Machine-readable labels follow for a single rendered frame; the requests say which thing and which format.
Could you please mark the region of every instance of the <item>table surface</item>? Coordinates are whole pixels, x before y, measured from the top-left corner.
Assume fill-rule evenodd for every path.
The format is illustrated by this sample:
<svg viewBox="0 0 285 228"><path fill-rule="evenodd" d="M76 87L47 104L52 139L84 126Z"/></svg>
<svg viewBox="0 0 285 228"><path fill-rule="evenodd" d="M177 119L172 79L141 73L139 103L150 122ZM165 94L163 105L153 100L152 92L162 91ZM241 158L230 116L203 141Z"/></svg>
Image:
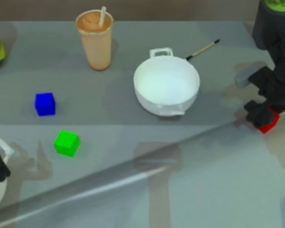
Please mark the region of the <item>table surface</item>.
<svg viewBox="0 0 285 228"><path fill-rule="evenodd" d="M172 144L179 167L169 172L164 205L170 217L161 224L285 228L285 115L267 135L241 121L243 104L261 98L253 86L235 88L234 76L255 62L273 66L241 22L116 22L112 64L104 72L87 65L73 22L0 22L0 37L8 55L0 69L0 138L17 151L0 208ZM218 38L218 45L192 60L201 87L184 116L159 118L141 108L133 73L150 49L170 47L186 57ZM37 116L33 103L39 92L54 93L55 116ZM81 137L73 159L55 153L61 129ZM145 174L114 197L109 194L111 201L100 198L109 209L95 208L80 219L64 215L63 227L86 222L152 228L160 208L151 208L150 189L157 187L147 180ZM39 222L38 227L58 227L54 218L51 225Z"/></svg>

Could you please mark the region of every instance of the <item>green cube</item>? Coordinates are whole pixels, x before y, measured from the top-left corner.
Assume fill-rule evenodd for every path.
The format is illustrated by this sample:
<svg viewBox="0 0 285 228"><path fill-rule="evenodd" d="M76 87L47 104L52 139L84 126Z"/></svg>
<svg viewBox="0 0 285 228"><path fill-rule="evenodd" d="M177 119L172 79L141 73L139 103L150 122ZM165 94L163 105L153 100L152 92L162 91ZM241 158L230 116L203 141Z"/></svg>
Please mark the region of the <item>green cube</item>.
<svg viewBox="0 0 285 228"><path fill-rule="evenodd" d="M79 136L75 133L62 130L54 141L56 152L69 157L74 157L80 145Z"/></svg>

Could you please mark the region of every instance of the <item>blue cube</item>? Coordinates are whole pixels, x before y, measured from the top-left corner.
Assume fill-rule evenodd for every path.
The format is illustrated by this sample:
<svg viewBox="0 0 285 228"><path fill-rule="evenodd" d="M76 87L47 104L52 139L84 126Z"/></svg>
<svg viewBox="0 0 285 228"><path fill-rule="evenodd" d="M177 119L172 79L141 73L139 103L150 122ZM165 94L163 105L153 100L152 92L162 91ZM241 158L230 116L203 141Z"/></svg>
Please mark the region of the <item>blue cube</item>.
<svg viewBox="0 0 285 228"><path fill-rule="evenodd" d="M53 93L36 94L35 108L39 116L55 115L56 104Z"/></svg>

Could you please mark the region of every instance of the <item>tabletop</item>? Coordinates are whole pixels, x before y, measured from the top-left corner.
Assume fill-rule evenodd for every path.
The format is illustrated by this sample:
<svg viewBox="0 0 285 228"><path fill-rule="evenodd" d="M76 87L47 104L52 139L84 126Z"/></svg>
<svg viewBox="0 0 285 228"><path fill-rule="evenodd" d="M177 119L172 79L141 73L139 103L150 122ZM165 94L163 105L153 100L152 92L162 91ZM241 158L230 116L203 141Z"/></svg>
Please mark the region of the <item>tabletop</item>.
<svg viewBox="0 0 285 228"><path fill-rule="evenodd" d="M261 98L253 86L237 89L234 76L255 62L273 65L242 22L116 22L103 72L87 65L73 22L0 22L0 37L8 55L0 138L17 152L0 228L285 228L285 115L267 135L243 121L242 106ZM184 116L143 110L133 74L150 49L186 57L218 38L191 61L201 86ZM54 93L55 116L37 116L39 92ZM55 153L61 129L81 138L73 159ZM137 162L148 153L176 165L149 175Z"/></svg>

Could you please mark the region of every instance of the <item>black container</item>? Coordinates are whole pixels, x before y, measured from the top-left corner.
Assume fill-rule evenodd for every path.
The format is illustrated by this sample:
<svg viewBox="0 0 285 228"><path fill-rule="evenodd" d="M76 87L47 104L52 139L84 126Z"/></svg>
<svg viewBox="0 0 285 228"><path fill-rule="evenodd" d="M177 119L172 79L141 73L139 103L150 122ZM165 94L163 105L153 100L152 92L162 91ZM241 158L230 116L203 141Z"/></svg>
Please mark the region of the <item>black container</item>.
<svg viewBox="0 0 285 228"><path fill-rule="evenodd" d="M266 50L267 45L273 44L279 31L285 31L285 12L270 9L264 0L260 0L252 37L256 46Z"/></svg>

